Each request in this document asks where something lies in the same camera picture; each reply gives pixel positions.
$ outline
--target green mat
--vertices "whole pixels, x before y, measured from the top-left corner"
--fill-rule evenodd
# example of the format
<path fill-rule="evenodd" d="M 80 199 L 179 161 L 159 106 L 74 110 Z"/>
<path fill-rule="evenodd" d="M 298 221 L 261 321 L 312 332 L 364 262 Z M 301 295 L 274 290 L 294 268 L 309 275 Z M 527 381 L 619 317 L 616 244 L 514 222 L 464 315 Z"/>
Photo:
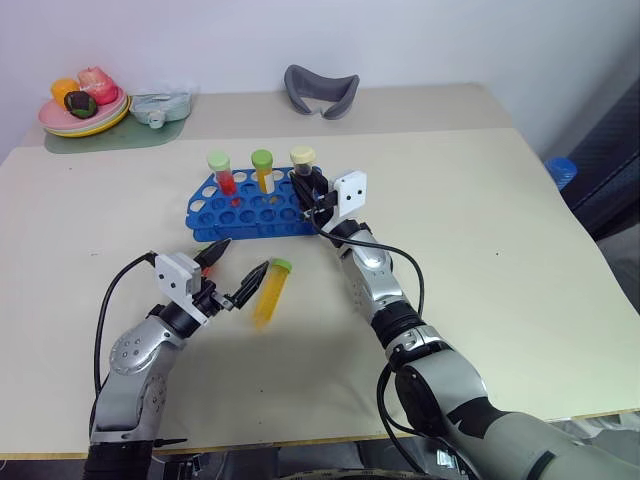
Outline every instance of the green mat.
<path fill-rule="evenodd" d="M 128 114 L 124 120 L 109 130 L 89 137 L 65 138 L 46 132 L 44 148 L 51 153 L 66 154 L 155 147 L 175 140 L 180 135 L 185 120 L 167 122 L 162 128 L 153 130 Z"/>

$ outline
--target test tube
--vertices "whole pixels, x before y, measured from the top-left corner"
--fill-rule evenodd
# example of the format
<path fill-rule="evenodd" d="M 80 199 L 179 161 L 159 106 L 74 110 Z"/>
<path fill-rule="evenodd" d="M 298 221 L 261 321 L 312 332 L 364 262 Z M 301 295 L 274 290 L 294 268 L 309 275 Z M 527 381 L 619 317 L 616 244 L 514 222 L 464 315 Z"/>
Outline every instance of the test tube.
<path fill-rule="evenodd" d="M 316 152 L 311 147 L 299 145 L 293 147 L 289 152 L 289 157 L 293 162 L 293 171 L 301 177 L 311 175 L 313 162 L 316 160 Z"/>
<path fill-rule="evenodd" d="M 271 316 L 278 303 L 278 298 L 280 298 L 280 294 L 282 293 L 284 282 L 290 272 L 290 262 L 282 258 L 274 258 L 271 261 L 271 267 L 267 274 L 264 290 L 253 312 L 253 324 L 256 328 L 262 329 L 271 321 Z"/>
<path fill-rule="evenodd" d="M 216 182 L 224 195 L 234 195 L 237 191 L 236 182 L 231 173 L 231 159 L 226 153 L 215 150 L 207 155 L 209 168 L 216 175 Z"/>
<path fill-rule="evenodd" d="M 256 168 L 258 186 L 262 193 L 273 193 L 273 155 L 269 150 L 256 150 L 251 154 L 251 163 Z"/>

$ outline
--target beige table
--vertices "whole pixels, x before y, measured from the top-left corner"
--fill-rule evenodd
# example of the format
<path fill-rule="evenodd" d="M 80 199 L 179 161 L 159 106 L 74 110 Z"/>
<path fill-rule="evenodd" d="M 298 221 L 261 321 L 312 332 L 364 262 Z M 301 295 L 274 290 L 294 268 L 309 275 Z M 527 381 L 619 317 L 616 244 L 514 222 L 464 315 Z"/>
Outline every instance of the beige table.
<path fill-rule="evenodd" d="M 303 143 L 329 175 L 366 171 L 361 218 L 420 262 L 425 320 L 475 364 L 498 408 L 558 419 L 640 407 L 638 316 L 500 107 L 475 86 L 361 93 L 337 122 L 297 116 L 277 94 L 207 96 L 180 139 L 148 149 L 53 155 L 31 132 L 33 146 L 0 167 L 0 458 L 84 454 L 104 290 L 146 250 L 195 252 L 186 202 L 212 148 L 237 168 L 260 147 L 287 166 Z M 253 330 L 253 302 L 220 315 L 171 374 L 160 433 L 188 437 L 181 448 L 383 433 L 374 389 L 384 355 L 322 239 L 234 242 L 214 278 L 232 291 L 271 256 L 294 270 L 269 328 Z M 411 267 L 397 259 L 396 272 L 415 299 Z M 162 300 L 149 268 L 132 271 L 103 351 Z M 392 392 L 389 404 L 402 418 Z"/>

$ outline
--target plate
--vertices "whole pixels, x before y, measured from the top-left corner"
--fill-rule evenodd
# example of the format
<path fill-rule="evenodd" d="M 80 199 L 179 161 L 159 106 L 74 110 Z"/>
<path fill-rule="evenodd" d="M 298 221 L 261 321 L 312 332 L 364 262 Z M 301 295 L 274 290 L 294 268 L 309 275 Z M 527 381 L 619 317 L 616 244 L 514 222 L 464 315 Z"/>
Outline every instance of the plate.
<path fill-rule="evenodd" d="M 115 112 L 119 112 L 122 105 L 128 102 L 128 97 L 121 88 L 118 88 L 116 99 L 106 105 L 98 106 L 98 113 L 91 118 L 77 118 L 60 107 L 55 100 L 45 103 L 38 113 L 38 120 L 45 129 L 58 131 L 72 131 L 89 129 L 99 125 Z"/>
<path fill-rule="evenodd" d="M 46 131 L 51 132 L 53 134 L 72 134 L 72 133 L 85 133 L 85 132 L 89 132 L 89 131 L 93 131 L 109 122 L 111 122 L 114 118 L 116 118 L 118 115 L 120 115 L 122 113 L 122 110 L 125 108 L 128 108 L 131 103 L 128 101 L 129 99 L 125 99 L 125 101 L 122 103 L 122 107 L 120 107 L 119 110 L 116 110 L 115 112 L 113 112 L 112 115 L 110 115 L 109 117 L 105 118 L 103 121 L 101 121 L 100 123 L 95 123 L 93 125 L 89 125 L 88 127 L 84 127 L 84 128 L 74 128 L 74 129 L 70 129 L 70 130 L 57 130 L 55 128 L 45 128 Z"/>
<path fill-rule="evenodd" d="M 119 123 L 124 117 L 127 116 L 127 114 L 129 113 L 129 105 L 131 105 L 131 99 L 129 99 L 129 97 L 127 97 L 127 100 L 124 105 L 125 105 L 125 108 L 123 108 L 122 111 L 118 115 L 116 115 L 111 121 L 103 125 L 100 125 L 92 130 L 87 130 L 84 132 L 76 132 L 76 133 L 61 132 L 59 130 L 50 130 L 48 128 L 45 128 L 45 130 L 49 133 L 52 133 L 53 135 L 57 135 L 59 137 L 67 137 L 67 138 L 88 137 L 89 135 L 95 135 L 96 133 L 100 133 L 100 132 L 104 132 L 105 130 L 108 130 L 109 128 L 113 127 L 115 124 Z"/>

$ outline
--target black cable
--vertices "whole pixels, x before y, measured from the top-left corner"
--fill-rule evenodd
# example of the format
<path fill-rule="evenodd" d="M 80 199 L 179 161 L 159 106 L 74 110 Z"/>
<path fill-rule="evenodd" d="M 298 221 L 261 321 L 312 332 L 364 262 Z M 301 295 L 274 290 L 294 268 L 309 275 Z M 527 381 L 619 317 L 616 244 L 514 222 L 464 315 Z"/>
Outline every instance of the black cable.
<path fill-rule="evenodd" d="M 393 430 L 389 426 L 389 422 L 384 412 L 386 411 L 386 407 L 384 406 L 384 391 L 387 386 L 387 382 L 389 381 L 389 377 L 391 376 L 391 365 L 387 364 L 382 369 L 380 373 L 380 377 L 378 377 L 378 385 L 376 387 L 376 403 L 378 404 L 378 414 L 380 415 L 380 419 L 382 420 L 382 425 L 384 425 L 384 429 L 387 431 L 387 435 L 391 439 L 393 445 L 398 449 L 400 455 L 404 457 L 407 463 L 413 468 L 416 473 L 425 473 L 425 471 L 418 465 L 418 462 L 411 456 L 409 452 L 405 450 L 405 448 L 400 443 L 400 440 L 396 437 Z"/>
<path fill-rule="evenodd" d="M 422 276 L 422 270 L 420 270 L 420 265 L 418 265 L 418 262 L 416 262 L 411 255 L 409 255 L 404 250 L 400 250 L 399 248 L 392 247 L 391 245 L 384 245 L 382 243 L 361 242 L 360 240 L 352 240 L 350 238 L 345 238 L 338 235 L 333 235 L 331 233 L 327 233 L 323 231 L 316 223 L 316 220 L 314 218 L 314 215 L 316 213 L 318 213 L 317 210 L 315 209 L 312 210 L 311 214 L 309 215 L 309 219 L 311 221 L 311 225 L 313 226 L 313 229 L 318 233 L 318 235 L 321 235 L 324 238 L 328 238 L 329 240 L 346 243 L 348 245 L 356 245 L 359 247 L 379 248 L 380 250 L 387 250 L 392 253 L 397 253 L 398 255 L 401 255 L 407 260 L 409 260 L 409 262 L 411 263 L 411 265 L 413 265 L 413 268 L 416 271 L 416 275 L 418 275 L 418 286 L 420 290 L 420 293 L 418 296 L 418 315 L 422 317 L 422 309 L 424 307 L 424 277 Z"/>
<path fill-rule="evenodd" d="M 96 328 L 96 341 L 93 346 L 93 385 L 96 391 L 96 400 L 98 398 L 98 395 L 100 395 L 100 390 L 102 390 L 102 382 L 100 381 L 100 348 L 102 346 L 102 330 L 104 329 L 104 318 L 107 314 L 107 306 L 109 305 L 109 299 L 111 298 L 111 294 L 115 290 L 118 282 L 122 279 L 122 277 L 124 277 L 124 275 L 129 270 L 131 270 L 133 267 L 135 267 L 139 263 L 144 262 L 145 260 L 153 265 L 153 259 L 155 258 L 155 256 L 156 254 L 154 252 L 147 252 L 144 255 L 140 255 L 134 261 L 129 263 L 122 270 L 120 270 L 118 274 L 113 278 L 113 280 L 109 284 L 109 288 L 107 288 L 107 292 L 104 294 L 104 299 L 102 300 L 102 306 L 100 307 L 100 314 L 98 315 L 98 326 Z"/>
<path fill-rule="evenodd" d="M 399 248 L 392 247 L 390 245 L 383 245 L 380 243 L 372 243 L 372 242 L 362 242 L 360 240 L 352 240 L 350 238 L 345 238 L 338 235 L 333 235 L 331 233 L 327 233 L 323 231 L 316 223 L 315 217 L 314 217 L 316 213 L 317 213 L 317 209 L 313 209 L 311 211 L 311 214 L 309 215 L 309 219 L 311 221 L 311 225 L 313 226 L 313 229 L 319 235 L 325 238 L 328 238 L 329 240 L 346 243 L 348 245 L 356 245 L 360 247 L 379 248 L 381 250 L 387 250 L 392 253 L 397 253 L 398 255 L 401 255 L 407 260 L 409 260 L 409 262 L 411 263 L 411 265 L 413 265 L 413 268 L 416 271 L 416 275 L 418 276 L 418 286 L 419 286 L 418 315 L 422 317 L 422 310 L 424 307 L 424 277 L 422 276 L 422 270 L 420 269 L 420 265 L 418 265 L 418 262 L 416 262 L 416 260 L 411 255 L 409 255 L 404 250 L 400 250 Z M 376 403 L 378 406 L 378 414 L 380 415 L 380 420 L 382 421 L 382 425 L 384 426 L 384 429 L 387 431 L 387 435 L 389 435 L 389 439 L 391 440 L 393 445 L 398 449 L 398 452 L 400 452 L 400 454 L 404 457 L 407 463 L 411 466 L 411 468 L 413 468 L 413 470 L 417 473 L 424 474 L 425 473 L 424 470 L 420 467 L 420 465 L 418 465 L 418 463 L 411 456 L 411 454 L 405 450 L 405 448 L 402 446 L 402 444 L 396 437 L 395 433 L 389 426 L 389 423 L 391 423 L 398 430 L 409 433 L 411 435 L 420 435 L 420 433 L 417 432 L 416 430 L 413 430 L 408 427 L 403 427 L 402 425 L 397 423 L 395 420 L 393 420 L 391 418 L 391 415 L 389 415 L 389 412 L 387 411 L 387 407 L 384 404 L 384 392 L 387 388 L 387 383 L 389 382 L 390 376 L 391 376 L 391 366 L 387 364 L 382 370 L 382 372 L 380 373 L 380 376 L 378 377 L 378 385 L 376 388 Z"/>

